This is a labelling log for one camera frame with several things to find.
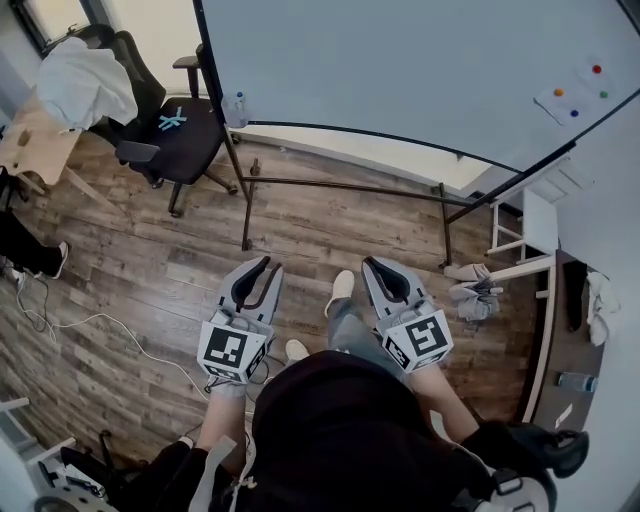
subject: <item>chair armrest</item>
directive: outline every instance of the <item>chair armrest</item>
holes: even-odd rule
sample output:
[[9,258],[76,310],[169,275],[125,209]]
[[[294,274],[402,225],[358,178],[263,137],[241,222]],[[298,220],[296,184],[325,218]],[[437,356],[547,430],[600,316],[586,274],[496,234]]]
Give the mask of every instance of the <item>chair armrest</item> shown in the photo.
[[116,158],[130,163],[147,164],[153,160],[160,148],[151,144],[123,140],[116,147]]
[[173,63],[173,69],[187,70],[187,77],[189,78],[189,91],[191,92],[191,97],[198,98],[198,70],[200,69],[198,57],[196,57],[195,55],[180,57]]
[[198,57],[196,57],[195,55],[180,57],[173,63],[173,69],[200,69]]

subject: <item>gray cloth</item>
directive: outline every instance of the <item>gray cloth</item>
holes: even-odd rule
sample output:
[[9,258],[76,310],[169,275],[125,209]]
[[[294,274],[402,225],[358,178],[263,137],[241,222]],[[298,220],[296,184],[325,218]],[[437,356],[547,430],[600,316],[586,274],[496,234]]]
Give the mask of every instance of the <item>gray cloth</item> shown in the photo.
[[447,277],[465,281],[449,288],[449,295],[458,308],[458,316],[467,322],[484,320],[500,311],[498,295],[504,290],[495,286],[491,272],[482,264],[461,268],[446,267]]
[[472,263],[464,267],[445,267],[444,275],[456,281],[482,281],[491,277],[491,272],[482,263]]

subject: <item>wooden desk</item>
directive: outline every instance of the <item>wooden desk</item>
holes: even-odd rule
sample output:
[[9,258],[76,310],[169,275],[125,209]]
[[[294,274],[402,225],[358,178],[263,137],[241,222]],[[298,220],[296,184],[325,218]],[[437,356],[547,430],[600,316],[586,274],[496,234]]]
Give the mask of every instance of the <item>wooden desk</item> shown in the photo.
[[25,172],[34,172],[48,186],[66,178],[110,212],[124,215],[120,208],[67,166],[69,155],[80,135],[80,130],[65,131],[65,127],[44,110],[33,91],[0,142],[0,165],[4,165],[11,176],[17,176],[39,194],[45,191]]
[[[545,286],[536,294],[540,299],[540,321],[516,419],[535,423],[550,431],[581,431],[584,428],[593,394],[559,388],[556,379],[561,372],[599,376],[604,353],[604,345],[595,347],[589,339],[589,286],[586,281],[582,290],[582,325],[575,332],[569,330],[564,264],[571,261],[576,259],[558,250],[554,256],[491,274],[492,279],[502,281],[546,272],[541,279]],[[569,406],[570,414],[562,419]]]
[[[582,290],[582,325],[575,332],[569,330],[564,264],[572,261],[576,261],[575,258],[565,252],[557,251],[553,336],[542,387],[531,420],[532,423],[551,431],[559,428],[581,431],[584,428],[594,394],[559,388],[556,386],[556,381],[558,374],[562,372],[584,373],[598,377],[605,347],[604,344],[596,347],[590,341],[587,324],[589,306],[587,282]],[[562,420],[563,413],[569,407],[571,407],[570,414]]]

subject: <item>black shirt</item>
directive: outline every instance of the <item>black shirt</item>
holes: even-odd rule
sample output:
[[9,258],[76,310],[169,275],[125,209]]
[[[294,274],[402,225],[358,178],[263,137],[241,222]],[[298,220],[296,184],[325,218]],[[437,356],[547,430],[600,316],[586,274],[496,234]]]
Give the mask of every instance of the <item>black shirt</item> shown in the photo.
[[257,485],[237,510],[449,510],[487,494],[485,468],[431,434],[409,389],[339,352],[285,369],[256,403]]

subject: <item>window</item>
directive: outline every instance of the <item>window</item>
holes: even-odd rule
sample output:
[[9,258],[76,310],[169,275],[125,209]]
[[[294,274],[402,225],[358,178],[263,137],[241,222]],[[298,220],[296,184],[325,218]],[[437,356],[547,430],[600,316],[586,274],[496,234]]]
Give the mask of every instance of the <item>window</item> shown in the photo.
[[89,25],[79,0],[12,0],[11,7],[42,55],[67,35]]

